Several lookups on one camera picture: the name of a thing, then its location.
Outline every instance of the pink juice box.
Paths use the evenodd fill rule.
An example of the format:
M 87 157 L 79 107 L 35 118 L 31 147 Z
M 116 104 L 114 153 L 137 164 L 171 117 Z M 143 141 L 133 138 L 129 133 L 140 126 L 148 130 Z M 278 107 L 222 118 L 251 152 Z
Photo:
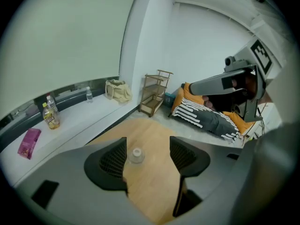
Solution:
M 40 134 L 41 130 L 29 128 L 20 144 L 18 154 L 20 154 L 24 158 L 31 159 L 34 146 L 36 145 Z

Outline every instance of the wooden shelf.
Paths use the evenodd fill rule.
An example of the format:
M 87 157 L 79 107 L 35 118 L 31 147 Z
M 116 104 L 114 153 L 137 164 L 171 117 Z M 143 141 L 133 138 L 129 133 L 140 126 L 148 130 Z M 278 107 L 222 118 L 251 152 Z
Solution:
M 161 80 L 162 82 L 169 80 L 169 77 L 164 77 L 164 76 L 160 76 L 160 75 L 145 75 L 148 78 L 153 78 L 156 80 Z
M 151 100 L 149 102 L 147 102 L 145 105 L 147 107 L 153 108 L 155 107 L 157 104 L 159 104 L 161 101 L 157 101 L 157 100 Z
M 153 114 L 162 105 L 165 96 L 165 90 L 167 89 L 167 85 L 169 82 L 170 74 L 173 74 L 171 72 L 166 72 L 163 70 L 158 71 L 158 75 L 145 75 L 144 88 L 142 90 L 142 99 L 139 111 L 148 114 L 149 117 L 152 117 Z M 160 73 L 167 73 L 169 76 L 161 76 Z M 148 79 L 155 79 L 157 80 L 157 83 L 154 85 L 146 86 Z M 166 81 L 166 84 L 165 86 L 162 86 L 162 83 L 164 81 Z
M 167 89 L 167 87 L 165 87 L 165 86 L 159 86 L 158 84 L 154 84 L 154 85 L 145 87 L 144 89 L 146 91 L 149 91 L 149 92 L 152 92 L 152 93 L 156 93 L 158 91 L 157 94 L 160 95 L 160 94 L 162 94 Z

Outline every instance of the white desk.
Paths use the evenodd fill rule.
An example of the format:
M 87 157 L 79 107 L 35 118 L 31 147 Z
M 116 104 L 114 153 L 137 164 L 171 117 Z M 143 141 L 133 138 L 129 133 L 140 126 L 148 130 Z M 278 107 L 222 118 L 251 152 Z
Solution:
M 26 133 L 15 139 L 0 153 L 1 168 L 9 184 L 17 186 L 28 174 L 56 154 L 84 146 L 133 107 L 135 104 L 132 102 L 120 105 L 115 100 L 107 99 L 103 94 L 93 98 L 93 103 L 84 101 L 61 111 L 61 124 L 56 130 L 49 129 L 44 121 L 38 123 L 33 128 L 38 128 L 42 132 L 31 160 L 17 154 Z

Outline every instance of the white countertop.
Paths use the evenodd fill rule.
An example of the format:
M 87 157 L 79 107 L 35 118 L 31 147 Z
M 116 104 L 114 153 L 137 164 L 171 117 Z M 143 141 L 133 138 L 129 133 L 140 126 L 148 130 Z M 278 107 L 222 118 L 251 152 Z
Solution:
M 26 132 L 23 133 L 0 153 L 1 167 L 9 184 L 14 186 L 46 157 L 51 156 L 51 154 L 55 155 L 55 151 L 64 143 L 126 105 L 120 105 L 115 100 L 109 100 L 103 94 L 94 97 L 92 103 L 84 101 L 61 111 L 60 127 L 55 130 L 51 130 L 44 121 L 38 123 L 33 128 L 38 128 L 42 132 L 32 153 L 31 160 L 21 157 L 17 153 Z

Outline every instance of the cloth bag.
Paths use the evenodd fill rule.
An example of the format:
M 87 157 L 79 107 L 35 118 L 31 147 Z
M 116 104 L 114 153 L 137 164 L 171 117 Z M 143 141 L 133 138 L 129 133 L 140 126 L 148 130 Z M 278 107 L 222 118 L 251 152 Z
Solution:
M 120 103 L 125 103 L 132 99 L 132 92 L 128 84 L 125 81 L 115 79 L 105 82 L 105 94 L 108 99 L 114 98 Z

